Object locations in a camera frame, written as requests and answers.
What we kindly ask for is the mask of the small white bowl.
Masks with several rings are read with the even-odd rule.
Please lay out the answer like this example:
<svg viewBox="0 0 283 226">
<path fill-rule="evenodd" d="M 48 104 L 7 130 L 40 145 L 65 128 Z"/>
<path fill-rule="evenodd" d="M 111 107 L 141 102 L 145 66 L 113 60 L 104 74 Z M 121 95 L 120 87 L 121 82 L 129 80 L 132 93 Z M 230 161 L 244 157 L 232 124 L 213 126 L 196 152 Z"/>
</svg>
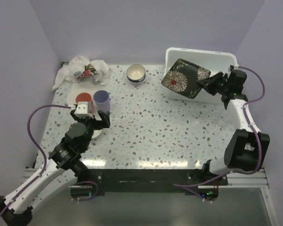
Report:
<svg viewBox="0 0 283 226">
<path fill-rule="evenodd" d="M 94 130 L 94 133 L 92 135 L 92 140 L 100 136 L 102 133 L 102 130 Z"/>
</svg>

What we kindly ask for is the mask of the orange plastic cup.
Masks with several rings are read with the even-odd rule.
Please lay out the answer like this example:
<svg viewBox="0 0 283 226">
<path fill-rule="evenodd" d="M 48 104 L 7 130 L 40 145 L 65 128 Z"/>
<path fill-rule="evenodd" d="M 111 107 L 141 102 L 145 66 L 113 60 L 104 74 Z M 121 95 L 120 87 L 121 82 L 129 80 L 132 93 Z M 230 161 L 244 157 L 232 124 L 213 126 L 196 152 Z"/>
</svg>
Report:
<svg viewBox="0 0 283 226">
<path fill-rule="evenodd" d="M 76 103 L 78 102 L 90 102 L 90 106 L 91 106 L 91 113 L 94 113 L 94 104 L 93 104 L 93 100 L 92 97 L 89 93 L 80 93 L 76 99 L 75 99 Z"/>
</svg>

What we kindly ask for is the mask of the purple plastic cup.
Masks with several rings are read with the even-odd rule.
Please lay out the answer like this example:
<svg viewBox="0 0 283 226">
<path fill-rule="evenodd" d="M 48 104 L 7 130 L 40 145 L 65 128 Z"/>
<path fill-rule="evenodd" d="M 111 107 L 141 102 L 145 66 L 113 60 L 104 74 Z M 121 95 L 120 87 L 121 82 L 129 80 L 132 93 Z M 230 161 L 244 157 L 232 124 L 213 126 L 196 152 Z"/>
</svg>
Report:
<svg viewBox="0 0 283 226">
<path fill-rule="evenodd" d="M 99 110 L 104 112 L 110 111 L 110 96 L 105 90 L 98 90 L 93 95 L 93 101 Z"/>
</svg>

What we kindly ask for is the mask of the black floral square plate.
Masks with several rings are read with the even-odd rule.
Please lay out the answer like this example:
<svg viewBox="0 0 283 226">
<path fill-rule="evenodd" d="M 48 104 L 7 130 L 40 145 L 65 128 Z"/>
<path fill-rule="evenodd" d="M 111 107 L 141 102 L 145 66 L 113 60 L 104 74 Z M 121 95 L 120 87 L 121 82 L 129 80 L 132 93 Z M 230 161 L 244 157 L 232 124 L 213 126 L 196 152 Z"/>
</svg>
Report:
<svg viewBox="0 0 283 226">
<path fill-rule="evenodd" d="M 167 89 L 189 99 L 194 99 L 202 87 L 198 81 L 208 79 L 212 72 L 184 59 L 178 59 L 161 81 Z"/>
</svg>

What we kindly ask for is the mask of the cream bowl blue pattern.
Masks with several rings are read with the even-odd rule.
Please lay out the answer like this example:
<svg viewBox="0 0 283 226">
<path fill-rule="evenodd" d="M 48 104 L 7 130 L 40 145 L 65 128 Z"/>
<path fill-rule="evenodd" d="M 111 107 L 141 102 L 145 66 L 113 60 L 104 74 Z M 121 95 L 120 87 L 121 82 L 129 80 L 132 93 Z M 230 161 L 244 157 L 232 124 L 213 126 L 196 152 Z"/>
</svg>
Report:
<svg viewBox="0 0 283 226">
<path fill-rule="evenodd" d="M 128 67 L 126 77 L 132 84 L 139 85 L 146 78 L 146 70 L 140 64 L 133 64 Z"/>
</svg>

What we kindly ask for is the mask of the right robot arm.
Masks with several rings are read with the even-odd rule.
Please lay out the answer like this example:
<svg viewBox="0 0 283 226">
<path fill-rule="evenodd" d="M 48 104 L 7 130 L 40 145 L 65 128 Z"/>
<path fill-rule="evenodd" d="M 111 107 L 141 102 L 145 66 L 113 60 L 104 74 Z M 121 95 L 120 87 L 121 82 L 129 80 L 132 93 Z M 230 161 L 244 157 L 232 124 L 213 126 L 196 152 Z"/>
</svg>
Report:
<svg viewBox="0 0 283 226">
<path fill-rule="evenodd" d="M 262 167 L 270 137 L 260 131 L 250 114 L 251 101 L 242 93 L 246 78 L 245 72 L 232 69 L 229 74 L 218 73 L 198 81 L 207 93 L 221 95 L 221 101 L 235 127 L 223 158 L 208 160 L 203 164 L 200 178 L 206 185 L 232 172 L 251 175 Z"/>
</svg>

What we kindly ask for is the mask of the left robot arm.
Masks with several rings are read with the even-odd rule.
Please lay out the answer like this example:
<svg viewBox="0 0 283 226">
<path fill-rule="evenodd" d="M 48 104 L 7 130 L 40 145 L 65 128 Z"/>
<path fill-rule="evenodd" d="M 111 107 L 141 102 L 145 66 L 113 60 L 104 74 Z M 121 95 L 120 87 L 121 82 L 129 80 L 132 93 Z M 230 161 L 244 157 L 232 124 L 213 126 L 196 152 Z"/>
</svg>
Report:
<svg viewBox="0 0 283 226">
<path fill-rule="evenodd" d="M 66 171 L 73 172 L 71 178 L 78 185 L 87 182 L 88 168 L 80 158 L 88 150 L 94 132 L 110 127 L 110 112 L 98 111 L 100 120 L 95 119 L 93 115 L 79 118 L 74 110 L 70 114 L 76 122 L 69 127 L 61 142 L 49 154 L 44 166 L 13 193 L 0 196 L 0 218 L 8 226 L 28 225 L 33 216 L 33 199 Z"/>
</svg>

